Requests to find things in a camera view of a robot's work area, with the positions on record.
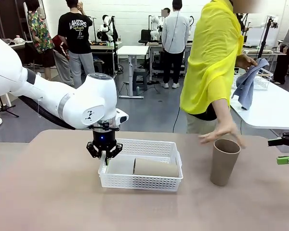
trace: hair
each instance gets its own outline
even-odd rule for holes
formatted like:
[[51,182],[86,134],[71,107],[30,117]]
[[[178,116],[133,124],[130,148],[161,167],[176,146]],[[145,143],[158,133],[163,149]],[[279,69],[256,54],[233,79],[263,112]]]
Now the hair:
[[69,8],[77,8],[78,0],[66,0]]
[[179,11],[182,9],[182,0],[173,0],[172,2],[172,7],[174,10]]
[[28,11],[36,11],[39,7],[39,0],[26,0]]
[[164,10],[167,10],[168,14],[170,14],[171,10],[169,8],[165,8]]

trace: beige pants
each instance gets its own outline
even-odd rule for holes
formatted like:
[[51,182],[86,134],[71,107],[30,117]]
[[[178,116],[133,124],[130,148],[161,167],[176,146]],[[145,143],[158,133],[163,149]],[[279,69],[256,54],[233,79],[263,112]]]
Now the beige pants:
[[205,135],[215,130],[217,119],[213,121],[205,121],[198,119],[188,113],[186,113],[187,118],[187,133],[195,133]]

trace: plastic basket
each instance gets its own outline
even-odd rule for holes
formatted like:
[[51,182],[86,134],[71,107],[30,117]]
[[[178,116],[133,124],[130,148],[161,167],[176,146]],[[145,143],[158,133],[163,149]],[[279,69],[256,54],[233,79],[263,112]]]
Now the plastic basket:
[[[244,73],[246,73],[245,70],[235,68],[235,76],[232,84],[232,89],[237,89],[236,80]],[[272,80],[272,76],[273,73],[261,68],[254,79],[254,90],[267,90],[269,87],[269,83]]]
[[[175,143],[125,139],[117,139],[117,142],[123,144],[122,152],[116,158],[111,159],[108,166],[105,165],[105,156],[101,159],[98,173],[100,174],[102,187],[178,191],[183,174],[180,154]],[[179,177],[133,175],[135,158],[177,164],[179,167]]]

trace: yellow shawl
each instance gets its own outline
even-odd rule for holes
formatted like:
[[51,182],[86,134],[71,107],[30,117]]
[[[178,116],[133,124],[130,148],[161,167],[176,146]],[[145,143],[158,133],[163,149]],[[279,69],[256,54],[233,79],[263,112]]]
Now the yellow shawl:
[[181,94],[181,108],[187,113],[204,113],[210,103],[227,99],[237,55],[243,48],[241,26],[229,0],[213,0],[197,22],[188,70]]

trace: white wall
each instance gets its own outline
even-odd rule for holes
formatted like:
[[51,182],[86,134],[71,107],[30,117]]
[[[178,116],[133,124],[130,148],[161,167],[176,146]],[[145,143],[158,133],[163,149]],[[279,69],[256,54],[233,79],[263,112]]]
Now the white wall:
[[[116,17],[116,28],[124,45],[139,45],[142,29],[148,28],[148,16],[160,15],[161,9],[172,9],[172,0],[82,0],[87,15],[94,16],[96,29],[100,27],[104,14]],[[69,11],[65,0],[43,0],[51,36],[58,30],[58,21],[61,15]],[[210,0],[183,0],[182,13],[193,16],[195,21],[200,18],[203,6]],[[251,26],[258,26],[266,21],[267,14],[279,16],[280,33],[278,39],[283,39],[289,28],[289,0],[270,0],[263,14],[250,14]],[[193,38],[195,25],[192,28]],[[93,27],[90,28],[90,39],[93,40]]]

